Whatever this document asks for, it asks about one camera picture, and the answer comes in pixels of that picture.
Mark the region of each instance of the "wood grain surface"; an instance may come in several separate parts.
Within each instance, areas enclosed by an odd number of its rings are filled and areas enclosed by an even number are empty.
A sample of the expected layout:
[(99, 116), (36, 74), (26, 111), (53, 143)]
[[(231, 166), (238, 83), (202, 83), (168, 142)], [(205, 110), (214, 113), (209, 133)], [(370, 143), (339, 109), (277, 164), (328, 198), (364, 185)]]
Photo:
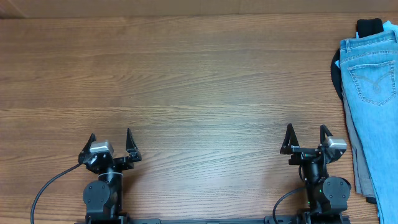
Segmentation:
[[(330, 79), (358, 19), (398, 14), (28, 19), (0, 23), (0, 223), (28, 224), (50, 178), (77, 163), (91, 133), (142, 162), (124, 173), (134, 218), (260, 218), (302, 185), (279, 154), (286, 125), (315, 147), (319, 126), (348, 141)], [(354, 184), (351, 151), (328, 166)], [(36, 223), (82, 221), (83, 167), (41, 196)], [(305, 195), (283, 201), (294, 214)], [(345, 215), (377, 223), (351, 191)]]
[(397, 12), (396, 0), (0, 0), (0, 17)]

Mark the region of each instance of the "black strap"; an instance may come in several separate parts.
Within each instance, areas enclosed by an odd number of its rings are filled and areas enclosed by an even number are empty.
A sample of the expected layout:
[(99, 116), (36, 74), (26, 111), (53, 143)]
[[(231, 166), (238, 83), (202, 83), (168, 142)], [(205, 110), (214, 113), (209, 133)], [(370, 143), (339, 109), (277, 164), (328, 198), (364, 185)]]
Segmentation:
[(338, 97), (341, 101), (343, 101), (343, 89), (341, 87), (341, 71), (340, 68), (337, 67), (336, 61), (340, 59), (340, 49), (338, 49), (331, 60), (330, 65), (330, 74), (331, 74), (331, 82), (333, 82), (333, 86), (335, 86)]
[(376, 198), (374, 198), (374, 197), (366, 197), (366, 202), (367, 203), (372, 203), (372, 204), (377, 204), (377, 202), (376, 202)]
[(359, 38), (383, 32), (383, 22), (379, 18), (360, 19), (356, 22)]

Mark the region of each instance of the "denim pocket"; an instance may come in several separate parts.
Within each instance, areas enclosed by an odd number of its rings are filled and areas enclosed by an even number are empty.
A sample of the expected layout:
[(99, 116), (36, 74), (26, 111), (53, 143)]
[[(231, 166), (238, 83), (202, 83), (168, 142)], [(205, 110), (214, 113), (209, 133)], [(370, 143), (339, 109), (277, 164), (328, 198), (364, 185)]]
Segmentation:
[(395, 61), (349, 67), (359, 97), (368, 103), (383, 105), (396, 95)]

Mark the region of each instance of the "folded clothing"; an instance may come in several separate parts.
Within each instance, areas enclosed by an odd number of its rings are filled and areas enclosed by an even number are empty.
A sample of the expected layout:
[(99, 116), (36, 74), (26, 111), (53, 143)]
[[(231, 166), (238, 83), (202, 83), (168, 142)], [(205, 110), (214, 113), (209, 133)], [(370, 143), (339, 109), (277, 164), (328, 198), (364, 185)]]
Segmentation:
[(361, 141), (380, 223), (395, 223), (398, 213), (398, 31), (387, 30), (340, 42), (343, 89)]
[(365, 197), (374, 198), (374, 191), (373, 191), (371, 176), (369, 174), (368, 164), (366, 163), (363, 147), (361, 141), (359, 140), (353, 119), (351, 117), (351, 111), (349, 109), (349, 105), (347, 102), (347, 98), (344, 94), (344, 90), (343, 90), (343, 103), (346, 115), (346, 124), (349, 134), (349, 141), (351, 143), (351, 149), (353, 151), (355, 191), (356, 193), (361, 194)]
[[(380, 31), (380, 32), (383, 32), (383, 31), (385, 31), (385, 30), (398, 30), (398, 26), (392, 24), (390, 21), (387, 21), (387, 22), (383, 23), (383, 29), (384, 29), (384, 30), (382, 30), (382, 31)], [(337, 66), (338, 68), (340, 68), (340, 61), (339, 61), (339, 60), (335, 61), (335, 64), (336, 64), (336, 66)]]

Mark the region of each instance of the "gray fabric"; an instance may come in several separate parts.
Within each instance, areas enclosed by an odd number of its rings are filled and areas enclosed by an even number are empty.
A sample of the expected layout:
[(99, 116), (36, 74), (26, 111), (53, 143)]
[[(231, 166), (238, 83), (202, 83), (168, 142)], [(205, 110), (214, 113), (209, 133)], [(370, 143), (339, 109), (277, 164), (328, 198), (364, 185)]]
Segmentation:
[(349, 140), (351, 141), (351, 147), (353, 152), (355, 190), (358, 194), (361, 194), (365, 197), (374, 197), (373, 185), (369, 174), (368, 164), (366, 163), (363, 147), (361, 141), (359, 140), (353, 123), (353, 119), (351, 117), (351, 111), (349, 109), (349, 105), (344, 94), (344, 88), (343, 102), (344, 110), (346, 113), (346, 124), (349, 134)]

